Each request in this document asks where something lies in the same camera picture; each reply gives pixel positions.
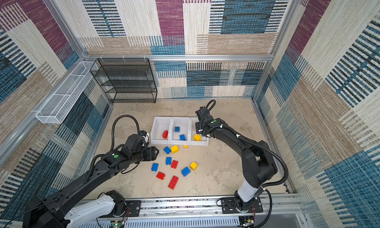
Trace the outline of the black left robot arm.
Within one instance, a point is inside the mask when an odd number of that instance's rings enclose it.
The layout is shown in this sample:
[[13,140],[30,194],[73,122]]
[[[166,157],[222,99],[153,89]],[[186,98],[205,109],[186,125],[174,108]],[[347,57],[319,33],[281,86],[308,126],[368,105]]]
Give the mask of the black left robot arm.
[[24,228],[67,228],[69,211],[85,196],[105,181],[126,170],[131,164],[155,161],[159,154],[156,147],[149,147],[141,135],[133,134],[105,154],[94,157],[90,169],[69,185],[44,199],[37,197],[26,205]]

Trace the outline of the white right plastic bin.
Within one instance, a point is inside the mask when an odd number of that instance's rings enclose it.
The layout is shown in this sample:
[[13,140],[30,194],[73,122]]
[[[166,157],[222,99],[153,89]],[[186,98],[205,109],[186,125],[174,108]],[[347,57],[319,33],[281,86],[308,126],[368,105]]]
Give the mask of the white right plastic bin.
[[190,136],[190,145],[192,146],[208,146],[209,138],[203,137],[198,134],[198,130],[196,128],[196,123],[199,120],[196,117],[191,118],[191,136]]

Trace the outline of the white middle plastic bin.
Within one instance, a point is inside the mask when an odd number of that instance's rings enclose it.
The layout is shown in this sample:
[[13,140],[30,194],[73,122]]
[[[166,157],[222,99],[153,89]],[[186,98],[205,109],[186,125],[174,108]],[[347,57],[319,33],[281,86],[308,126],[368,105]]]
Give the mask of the white middle plastic bin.
[[[174,145],[190,145],[191,135],[191,118],[190,117],[173,117],[171,120],[171,143]],[[175,132],[175,127],[180,127],[180,132]],[[180,135],[185,135],[186,140],[181,141]]]

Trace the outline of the aluminium front rail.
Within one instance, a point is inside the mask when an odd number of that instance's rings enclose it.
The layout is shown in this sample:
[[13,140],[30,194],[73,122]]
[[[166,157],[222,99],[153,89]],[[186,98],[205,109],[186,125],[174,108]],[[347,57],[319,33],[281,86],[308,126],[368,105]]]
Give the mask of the aluminium front rail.
[[[232,196],[124,198],[115,191],[78,202],[66,215],[68,228],[311,228],[298,194],[261,195],[262,213],[223,214],[218,199]],[[138,217],[100,218],[118,202],[141,200]]]

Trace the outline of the white left plastic bin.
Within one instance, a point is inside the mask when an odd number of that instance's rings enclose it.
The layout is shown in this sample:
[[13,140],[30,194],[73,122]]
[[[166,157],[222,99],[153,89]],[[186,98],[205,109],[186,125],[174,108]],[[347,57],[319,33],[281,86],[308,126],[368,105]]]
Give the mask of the white left plastic bin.
[[[153,145],[170,145],[171,143],[171,120],[173,117],[155,117],[150,133],[150,142]],[[168,138],[162,137],[163,132],[168,131]]]

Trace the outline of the long red lego brick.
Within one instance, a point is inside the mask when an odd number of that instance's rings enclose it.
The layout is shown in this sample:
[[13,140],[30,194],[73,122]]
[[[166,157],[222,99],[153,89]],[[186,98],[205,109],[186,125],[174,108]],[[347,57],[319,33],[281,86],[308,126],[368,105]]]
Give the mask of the long red lego brick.
[[177,176],[173,176],[168,187],[172,190],[175,189],[176,185],[177,185],[177,182],[178,182],[179,178]]

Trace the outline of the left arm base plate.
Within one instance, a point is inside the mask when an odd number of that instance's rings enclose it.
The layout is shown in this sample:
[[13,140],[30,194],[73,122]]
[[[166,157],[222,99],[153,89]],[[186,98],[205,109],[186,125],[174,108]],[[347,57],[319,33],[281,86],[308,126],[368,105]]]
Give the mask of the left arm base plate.
[[100,218],[126,218],[138,217],[140,214],[141,200],[124,200],[118,202],[111,213]]

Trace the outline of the yellow lego brick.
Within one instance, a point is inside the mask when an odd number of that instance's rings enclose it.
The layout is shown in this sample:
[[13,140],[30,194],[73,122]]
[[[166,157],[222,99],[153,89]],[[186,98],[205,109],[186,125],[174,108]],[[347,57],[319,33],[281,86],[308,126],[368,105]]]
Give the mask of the yellow lego brick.
[[194,139],[195,141],[199,142],[199,141],[201,141],[201,136],[198,135],[198,134],[195,134],[194,137],[193,137],[193,139]]
[[197,169],[197,167],[198,167],[198,164],[196,162],[192,162],[190,164],[190,169],[193,170],[193,171],[195,171]]
[[177,153],[177,152],[179,152],[179,147],[178,147],[177,145],[172,146],[170,149],[171,149],[171,152],[172,152],[172,153]]

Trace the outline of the white plastic bin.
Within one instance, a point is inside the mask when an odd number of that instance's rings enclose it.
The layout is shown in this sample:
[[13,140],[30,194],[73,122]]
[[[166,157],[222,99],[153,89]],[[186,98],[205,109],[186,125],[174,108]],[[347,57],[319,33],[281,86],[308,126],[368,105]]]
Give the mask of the white plastic bin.
[[[171,120],[171,143],[174,145],[190,145],[191,135],[191,118],[190,117],[173,117]],[[175,132],[175,127],[180,127],[180,132]],[[181,141],[180,135],[185,135],[186,140]]]
[[[173,117],[155,117],[150,133],[150,142],[153,145],[170,145],[171,143],[171,120]],[[162,137],[163,132],[168,131],[168,138]]]
[[191,136],[190,136],[190,145],[192,146],[208,146],[209,138],[203,137],[198,134],[198,130],[196,128],[196,123],[199,120],[196,117],[191,118]]

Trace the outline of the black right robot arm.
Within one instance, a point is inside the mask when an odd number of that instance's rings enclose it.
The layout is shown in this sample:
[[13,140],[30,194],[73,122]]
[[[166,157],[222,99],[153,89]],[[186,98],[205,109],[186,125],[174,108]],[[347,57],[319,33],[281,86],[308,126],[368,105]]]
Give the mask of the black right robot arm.
[[234,200],[237,211],[246,212],[264,191],[264,184],[278,171],[273,154],[266,142],[251,140],[222,119],[214,119],[205,106],[196,111],[196,115],[199,120],[196,123],[197,134],[224,142],[241,157],[244,182],[235,192]]

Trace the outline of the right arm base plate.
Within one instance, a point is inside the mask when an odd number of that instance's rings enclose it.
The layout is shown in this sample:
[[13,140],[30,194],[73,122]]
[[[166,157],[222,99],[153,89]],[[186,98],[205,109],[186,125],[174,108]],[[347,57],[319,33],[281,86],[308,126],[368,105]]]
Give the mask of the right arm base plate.
[[223,197],[218,199],[217,205],[222,208],[223,214],[263,212],[260,198],[243,202],[238,197]]

